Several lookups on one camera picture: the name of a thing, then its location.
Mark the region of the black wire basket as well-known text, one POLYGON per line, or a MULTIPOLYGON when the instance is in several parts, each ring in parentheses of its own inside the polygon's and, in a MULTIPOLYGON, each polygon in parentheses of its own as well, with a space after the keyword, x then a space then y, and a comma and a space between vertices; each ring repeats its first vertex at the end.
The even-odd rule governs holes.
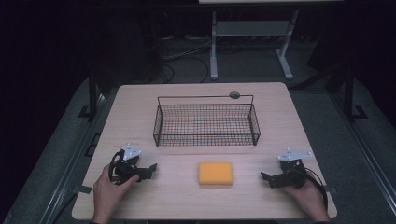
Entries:
POLYGON ((261 137, 254 96, 160 96, 153 138, 162 147, 255 146, 261 137))

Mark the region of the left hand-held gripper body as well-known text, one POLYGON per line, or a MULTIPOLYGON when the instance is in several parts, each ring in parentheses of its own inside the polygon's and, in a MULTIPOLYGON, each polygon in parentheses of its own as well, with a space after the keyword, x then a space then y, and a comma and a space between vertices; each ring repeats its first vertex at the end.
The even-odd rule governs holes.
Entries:
POLYGON ((126 144, 113 156, 113 183, 122 185, 131 177, 138 176, 138 182, 151 179, 153 173, 149 168, 138 168, 141 150, 131 144, 126 144))

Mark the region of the yellow sponge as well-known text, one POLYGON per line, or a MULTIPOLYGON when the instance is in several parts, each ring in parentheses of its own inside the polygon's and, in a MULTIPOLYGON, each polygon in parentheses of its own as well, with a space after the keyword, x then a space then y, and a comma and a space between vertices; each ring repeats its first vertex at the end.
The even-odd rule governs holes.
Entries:
POLYGON ((233 167, 230 162, 200 162, 198 182, 200 185, 231 185, 233 167))

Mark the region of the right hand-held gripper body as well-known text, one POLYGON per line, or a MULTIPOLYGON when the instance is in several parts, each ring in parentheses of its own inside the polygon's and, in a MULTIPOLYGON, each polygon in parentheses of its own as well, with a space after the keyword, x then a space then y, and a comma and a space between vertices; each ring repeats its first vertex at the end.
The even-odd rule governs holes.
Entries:
POLYGON ((273 189, 284 187, 301 188, 307 179, 303 159, 312 156, 312 152, 288 148, 284 154, 277 157, 282 173, 269 176, 269 186, 273 189))

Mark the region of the person's left hand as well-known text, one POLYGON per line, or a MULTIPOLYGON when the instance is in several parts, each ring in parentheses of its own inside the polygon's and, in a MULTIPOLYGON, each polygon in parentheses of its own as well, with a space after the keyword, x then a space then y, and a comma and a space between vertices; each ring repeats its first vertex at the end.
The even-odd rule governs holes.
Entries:
POLYGON ((108 224, 125 194, 139 179, 139 176, 135 175, 118 186, 110 181, 108 172, 109 166, 107 165, 93 185, 93 224, 108 224))

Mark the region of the person's right hand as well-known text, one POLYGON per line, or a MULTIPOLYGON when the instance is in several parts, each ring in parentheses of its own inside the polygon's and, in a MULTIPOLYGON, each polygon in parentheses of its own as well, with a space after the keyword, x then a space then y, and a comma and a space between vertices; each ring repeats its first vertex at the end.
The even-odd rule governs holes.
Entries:
POLYGON ((299 207, 310 217, 314 223, 331 222, 322 194, 310 180, 306 180, 299 189, 284 187, 283 190, 297 202, 299 207))

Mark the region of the black metal post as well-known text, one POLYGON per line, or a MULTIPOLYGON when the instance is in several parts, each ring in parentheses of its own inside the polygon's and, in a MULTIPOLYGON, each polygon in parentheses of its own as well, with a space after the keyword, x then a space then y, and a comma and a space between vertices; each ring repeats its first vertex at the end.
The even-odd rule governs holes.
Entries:
POLYGON ((354 76, 350 68, 346 71, 345 94, 344 94, 344 113, 350 122, 356 119, 368 119, 360 105, 353 105, 354 76))
POLYGON ((85 118, 88 121, 91 121, 95 118, 97 113, 97 99, 98 99, 96 78, 95 78, 95 73, 93 71, 89 73, 88 85, 89 85, 89 104, 84 105, 80 109, 78 113, 78 117, 85 118))

